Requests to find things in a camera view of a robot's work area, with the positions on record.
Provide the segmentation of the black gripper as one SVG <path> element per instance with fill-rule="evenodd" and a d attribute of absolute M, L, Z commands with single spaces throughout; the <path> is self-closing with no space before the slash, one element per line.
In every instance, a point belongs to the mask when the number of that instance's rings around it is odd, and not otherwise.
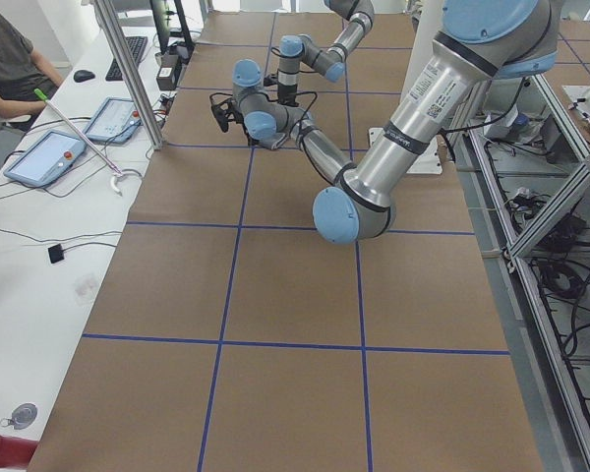
<path fill-rule="evenodd" d="M 223 133 L 229 131 L 229 125 L 231 123 L 235 123 L 242 127 L 247 138 L 248 146 L 252 147 L 256 144 L 256 140 L 251 137 L 247 126 L 244 123 L 244 116 L 237 108 L 236 101 L 232 95 L 225 95 L 222 100 L 218 100 L 216 95 L 211 95 L 209 101 L 212 116 Z"/>
<path fill-rule="evenodd" d="M 264 86 L 277 86 L 277 101 L 280 104 L 297 107 L 299 73 L 277 71 L 264 78 Z"/>

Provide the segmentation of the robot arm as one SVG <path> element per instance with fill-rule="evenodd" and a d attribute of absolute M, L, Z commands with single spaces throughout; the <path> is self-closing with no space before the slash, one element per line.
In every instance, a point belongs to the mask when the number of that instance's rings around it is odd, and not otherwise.
<path fill-rule="evenodd" d="M 345 73 L 346 60 L 372 30 L 375 9 L 368 0 L 325 0 L 324 5 L 346 22 L 342 32 L 327 48 L 308 34 L 284 35 L 271 53 L 278 59 L 274 74 L 265 76 L 264 85 L 276 86 L 277 102 L 297 106 L 299 75 L 306 65 L 313 73 L 336 83 Z"/>
<path fill-rule="evenodd" d="M 222 130 L 240 124 L 249 141 L 263 148 L 294 141 L 326 181 L 313 203 L 318 232 L 329 242 L 348 244 L 390 227 L 392 190 L 473 86 L 554 66 L 561 3 L 445 2 L 431 59 L 359 162 L 335 146 L 295 100 L 302 66 L 329 81 L 340 79 L 348 55 L 373 27 L 375 11 L 368 1 L 332 1 L 329 8 L 346 21 L 331 47 L 322 49 L 304 34 L 281 39 L 276 99 L 268 97 L 268 77 L 259 65 L 244 59 L 234 66 L 231 94 L 214 101 L 211 111 Z"/>

